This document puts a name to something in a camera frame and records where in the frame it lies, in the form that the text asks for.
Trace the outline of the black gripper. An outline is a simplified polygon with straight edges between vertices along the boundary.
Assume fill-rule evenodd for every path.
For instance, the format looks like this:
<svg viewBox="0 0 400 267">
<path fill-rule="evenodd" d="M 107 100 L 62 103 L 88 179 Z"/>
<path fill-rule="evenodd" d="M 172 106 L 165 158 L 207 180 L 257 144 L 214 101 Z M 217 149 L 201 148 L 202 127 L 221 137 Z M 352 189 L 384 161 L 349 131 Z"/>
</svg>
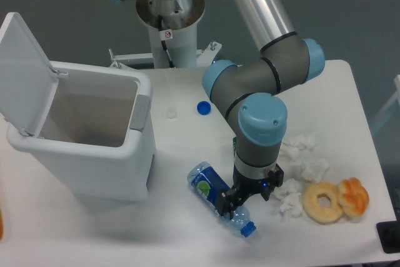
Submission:
<svg viewBox="0 0 400 267">
<path fill-rule="evenodd" d="M 268 171 L 266 178 L 262 179 L 247 178 L 234 167 L 233 187 L 222 190 L 217 195 L 218 214 L 233 219 L 235 210 L 256 194 L 260 194 L 263 200 L 269 201 L 275 188 L 282 186 L 283 179 L 284 171 L 279 166 Z"/>
</svg>

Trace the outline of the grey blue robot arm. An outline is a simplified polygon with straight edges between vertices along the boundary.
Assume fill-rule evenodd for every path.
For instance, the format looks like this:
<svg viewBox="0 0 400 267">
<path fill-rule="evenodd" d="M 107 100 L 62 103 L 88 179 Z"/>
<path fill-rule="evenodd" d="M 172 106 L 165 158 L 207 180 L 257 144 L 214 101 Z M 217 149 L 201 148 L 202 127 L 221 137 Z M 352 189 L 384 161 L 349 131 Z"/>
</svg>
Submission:
<svg viewBox="0 0 400 267">
<path fill-rule="evenodd" d="M 217 212 L 228 217 L 252 195 L 269 199 L 282 185 L 283 172 L 276 161 L 288 113 L 278 94 L 314 79 L 325 67 L 321 46 L 298 36 L 280 0 L 235 2 L 260 57 L 244 66 L 216 61 L 202 77 L 207 96 L 236 135 L 234 183 L 218 192 L 215 203 Z M 177 67 L 171 43 L 179 30 L 200 19 L 204 1 L 136 0 L 136 10 L 156 32 L 154 46 L 161 52 L 154 58 L 161 58 L 165 68 Z"/>
</svg>

